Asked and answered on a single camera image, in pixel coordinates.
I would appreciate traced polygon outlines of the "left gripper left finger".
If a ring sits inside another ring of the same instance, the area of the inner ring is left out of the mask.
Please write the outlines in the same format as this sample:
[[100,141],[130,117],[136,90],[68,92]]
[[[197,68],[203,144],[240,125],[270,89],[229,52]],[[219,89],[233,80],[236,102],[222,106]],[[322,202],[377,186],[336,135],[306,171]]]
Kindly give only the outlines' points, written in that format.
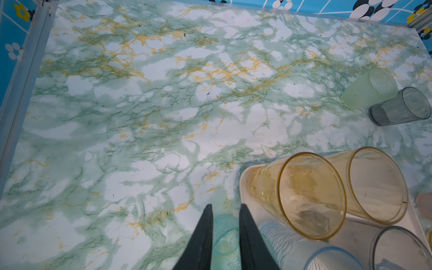
[[174,270],[210,270],[213,247],[213,211],[208,204]]

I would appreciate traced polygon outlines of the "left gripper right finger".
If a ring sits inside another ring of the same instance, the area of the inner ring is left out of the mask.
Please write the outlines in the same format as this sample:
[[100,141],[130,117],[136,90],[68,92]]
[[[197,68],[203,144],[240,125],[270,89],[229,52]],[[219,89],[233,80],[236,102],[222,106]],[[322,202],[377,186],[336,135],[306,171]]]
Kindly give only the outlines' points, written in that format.
[[239,213],[239,245],[242,270],[279,270],[268,251],[260,231],[246,204]]

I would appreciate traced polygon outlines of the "teal dotted glass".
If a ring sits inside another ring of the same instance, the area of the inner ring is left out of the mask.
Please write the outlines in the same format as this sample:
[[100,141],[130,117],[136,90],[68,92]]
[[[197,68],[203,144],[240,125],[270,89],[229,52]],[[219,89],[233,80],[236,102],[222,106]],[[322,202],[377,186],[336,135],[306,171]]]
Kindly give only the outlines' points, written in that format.
[[211,270],[240,270],[239,220],[221,215],[213,223]]

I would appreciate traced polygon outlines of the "textured blue glass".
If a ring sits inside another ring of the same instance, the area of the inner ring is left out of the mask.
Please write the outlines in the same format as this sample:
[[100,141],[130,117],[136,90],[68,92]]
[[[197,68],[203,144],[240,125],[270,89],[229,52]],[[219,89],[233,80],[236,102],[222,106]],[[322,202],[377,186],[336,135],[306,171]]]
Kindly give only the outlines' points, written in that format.
[[282,270],[362,270],[361,263],[346,250],[324,241],[312,241],[276,222],[260,226],[270,241]]

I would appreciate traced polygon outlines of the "tall amber glass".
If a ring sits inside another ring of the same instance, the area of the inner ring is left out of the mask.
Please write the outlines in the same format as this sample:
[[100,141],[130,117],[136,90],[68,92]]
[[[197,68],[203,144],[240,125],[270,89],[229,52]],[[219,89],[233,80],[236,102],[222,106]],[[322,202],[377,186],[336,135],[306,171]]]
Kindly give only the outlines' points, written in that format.
[[262,165],[247,187],[266,211],[310,240],[332,238],[345,221],[342,179],[318,154],[302,152]]

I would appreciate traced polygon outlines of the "tall yellow glass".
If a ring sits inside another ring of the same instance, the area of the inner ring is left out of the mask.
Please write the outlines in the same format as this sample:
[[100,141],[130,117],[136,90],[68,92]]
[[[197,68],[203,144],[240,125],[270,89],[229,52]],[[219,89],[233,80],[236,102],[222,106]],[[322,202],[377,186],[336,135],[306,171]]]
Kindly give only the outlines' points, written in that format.
[[361,147],[327,155],[325,159],[342,179],[347,213],[386,226],[404,217],[407,185],[391,156],[375,147]]

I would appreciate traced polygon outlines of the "tall grey glass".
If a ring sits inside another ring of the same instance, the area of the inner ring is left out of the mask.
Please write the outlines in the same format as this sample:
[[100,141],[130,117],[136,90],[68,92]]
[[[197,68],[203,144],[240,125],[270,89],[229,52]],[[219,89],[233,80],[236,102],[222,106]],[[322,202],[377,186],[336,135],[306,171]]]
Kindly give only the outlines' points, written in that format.
[[371,270],[430,270],[432,254],[411,231],[400,226],[382,228],[370,249]]

